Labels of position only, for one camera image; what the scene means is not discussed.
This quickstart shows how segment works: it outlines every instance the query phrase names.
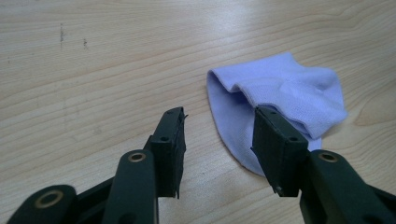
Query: light wood surface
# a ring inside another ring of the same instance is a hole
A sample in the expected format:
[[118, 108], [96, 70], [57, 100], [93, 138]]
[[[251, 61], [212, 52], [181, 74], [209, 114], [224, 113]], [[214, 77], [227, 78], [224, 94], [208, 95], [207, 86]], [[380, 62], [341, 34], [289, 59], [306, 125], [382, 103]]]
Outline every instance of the light wood surface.
[[349, 114], [323, 148], [396, 194], [394, 0], [2, 0], [0, 222], [46, 186], [110, 178], [182, 105], [181, 196], [160, 199], [161, 223], [304, 223], [228, 152], [206, 95], [209, 69], [284, 51], [341, 79]]

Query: wooden table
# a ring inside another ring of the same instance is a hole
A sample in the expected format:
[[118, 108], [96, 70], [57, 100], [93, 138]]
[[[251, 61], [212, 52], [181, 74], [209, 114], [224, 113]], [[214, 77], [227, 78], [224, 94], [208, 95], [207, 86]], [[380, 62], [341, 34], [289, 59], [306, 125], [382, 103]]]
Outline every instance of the wooden table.
[[206, 94], [209, 69], [284, 51], [341, 79], [349, 114], [323, 148], [396, 194], [393, 0], [1, 1], [1, 223], [46, 186], [110, 178], [180, 105], [185, 173], [162, 223], [304, 223], [298, 199], [232, 157]]

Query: wood grain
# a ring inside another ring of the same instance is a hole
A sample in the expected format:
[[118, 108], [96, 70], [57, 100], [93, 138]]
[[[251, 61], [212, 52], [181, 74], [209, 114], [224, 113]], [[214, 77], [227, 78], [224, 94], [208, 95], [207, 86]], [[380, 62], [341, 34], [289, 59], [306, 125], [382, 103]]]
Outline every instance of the wood grain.
[[0, 3], [0, 222], [33, 192], [82, 192], [183, 105], [180, 200], [162, 223], [304, 223], [245, 170], [213, 123], [205, 74], [290, 51], [335, 70], [348, 118], [323, 148], [396, 194], [396, 2], [5, 0]]

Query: fabric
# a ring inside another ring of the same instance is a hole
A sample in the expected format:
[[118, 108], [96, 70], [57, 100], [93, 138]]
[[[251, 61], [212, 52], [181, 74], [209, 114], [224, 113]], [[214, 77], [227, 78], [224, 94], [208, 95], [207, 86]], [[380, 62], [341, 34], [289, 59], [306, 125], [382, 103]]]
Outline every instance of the fabric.
[[258, 175], [264, 173], [250, 150], [257, 105], [279, 111], [309, 141], [309, 150], [320, 149], [320, 137], [347, 117], [335, 72], [304, 67], [288, 52], [210, 70], [207, 93], [224, 144]]

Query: table surface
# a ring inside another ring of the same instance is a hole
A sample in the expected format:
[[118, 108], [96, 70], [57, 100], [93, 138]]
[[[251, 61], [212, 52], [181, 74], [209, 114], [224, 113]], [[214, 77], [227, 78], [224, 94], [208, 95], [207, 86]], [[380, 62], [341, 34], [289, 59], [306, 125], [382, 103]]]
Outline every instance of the table surface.
[[162, 223], [304, 223], [222, 143], [209, 69], [291, 52], [338, 74], [348, 117], [323, 136], [396, 194], [396, 1], [4, 0], [0, 3], [0, 222], [29, 195], [80, 193], [184, 106], [181, 196]]

